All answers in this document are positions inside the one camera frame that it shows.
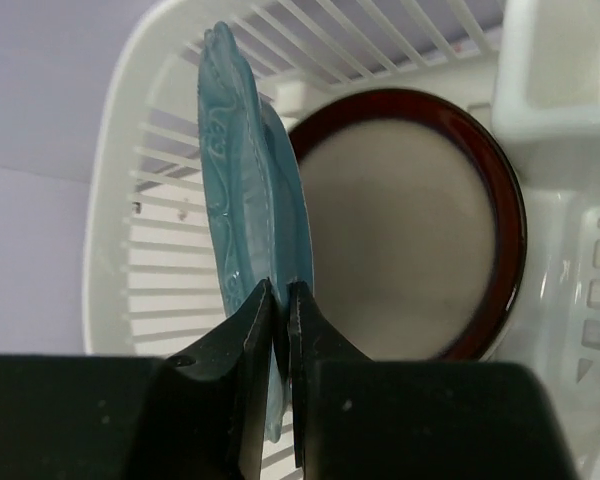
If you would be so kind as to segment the red rimmed cream plate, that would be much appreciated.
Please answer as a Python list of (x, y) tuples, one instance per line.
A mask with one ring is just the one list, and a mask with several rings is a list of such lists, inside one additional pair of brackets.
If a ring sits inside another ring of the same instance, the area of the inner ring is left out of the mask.
[(497, 141), (452, 102), (373, 89), (289, 133), (312, 235), (315, 297), (374, 360), (480, 360), (522, 282), (527, 221)]

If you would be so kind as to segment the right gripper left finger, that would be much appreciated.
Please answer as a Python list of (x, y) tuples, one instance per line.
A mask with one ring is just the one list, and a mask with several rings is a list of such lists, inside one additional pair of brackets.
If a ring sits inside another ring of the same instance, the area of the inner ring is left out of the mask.
[(256, 479), (273, 293), (167, 357), (0, 355), (0, 479)]

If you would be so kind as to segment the teal scalloped round plate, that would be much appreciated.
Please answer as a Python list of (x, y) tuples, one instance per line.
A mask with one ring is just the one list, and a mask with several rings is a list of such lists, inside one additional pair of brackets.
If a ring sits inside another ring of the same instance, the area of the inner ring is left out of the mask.
[(229, 26), (204, 33), (197, 86), (198, 138), (208, 225), (224, 310), (233, 315), (269, 280), (274, 328), (265, 438), (279, 441), (291, 393), (290, 287), (314, 283), (300, 172), (289, 135), (262, 100)]

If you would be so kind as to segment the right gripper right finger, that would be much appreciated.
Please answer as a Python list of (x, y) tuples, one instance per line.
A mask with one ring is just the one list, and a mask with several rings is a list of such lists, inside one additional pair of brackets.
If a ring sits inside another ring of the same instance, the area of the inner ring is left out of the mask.
[(290, 289), (295, 461), (307, 479), (574, 479), (548, 395), (526, 367), (373, 361)]

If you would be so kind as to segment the white plastic dish bin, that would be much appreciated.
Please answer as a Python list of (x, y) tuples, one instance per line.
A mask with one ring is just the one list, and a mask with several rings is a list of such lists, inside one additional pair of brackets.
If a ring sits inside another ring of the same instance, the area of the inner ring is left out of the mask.
[(600, 479), (600, 1), (164, 1), (116, 66), (96, 151), (83, 280), (90, 354), (170, 355), (224, 317), (199, 162), (197, 73), (225, 21), (292, 126), (328, 101), (407, 87), (503, 145), (527, 265), (493, 356), (533, 368), (580, 475)]

